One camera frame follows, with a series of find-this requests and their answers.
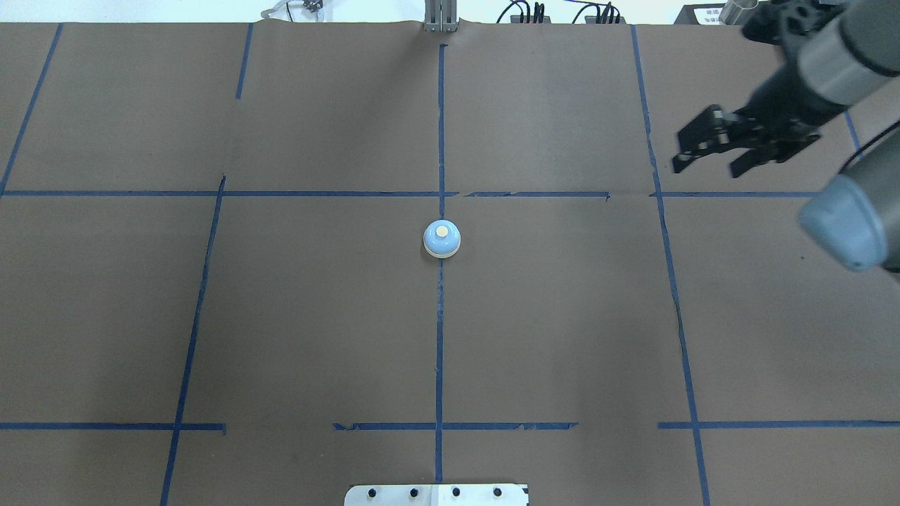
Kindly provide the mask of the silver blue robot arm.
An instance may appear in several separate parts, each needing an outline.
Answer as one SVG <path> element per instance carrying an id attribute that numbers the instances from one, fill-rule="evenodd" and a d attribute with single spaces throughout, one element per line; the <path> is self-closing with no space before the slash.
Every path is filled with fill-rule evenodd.
<path id="1" fill-rule="evenodd" d="M 777 48 L 779 66 L 737 109 L 707 105 L 675 135 L 669 166 L 737 151 L 733 179 L 793 160 L 898 80 L 896 1 L 763 1 L 743 38 Z M 898 273 L 898 121 L 869 138 L 846 126 L 847 150 L 797 215 L 798 226 L 851 272 Z"/>

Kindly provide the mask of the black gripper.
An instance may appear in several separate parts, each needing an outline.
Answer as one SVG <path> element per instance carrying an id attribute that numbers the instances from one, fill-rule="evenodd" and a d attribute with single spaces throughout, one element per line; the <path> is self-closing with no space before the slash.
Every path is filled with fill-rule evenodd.
<path id="1" fill-rule="evenodd" d="M 732 111 L 708 105 L 679 129 L 672 170 L 680 174 L 698 158 L 734 148 L 750 149 L 729 164 L 733 179 L 763 164 L 784 163 L 819 141 L 806 136 L 843 112 L 844 105 L 820 96 L 799 67 L 778 68 L 744 106 Z M 724 121 L 728 122 L 726 144 Z"/>

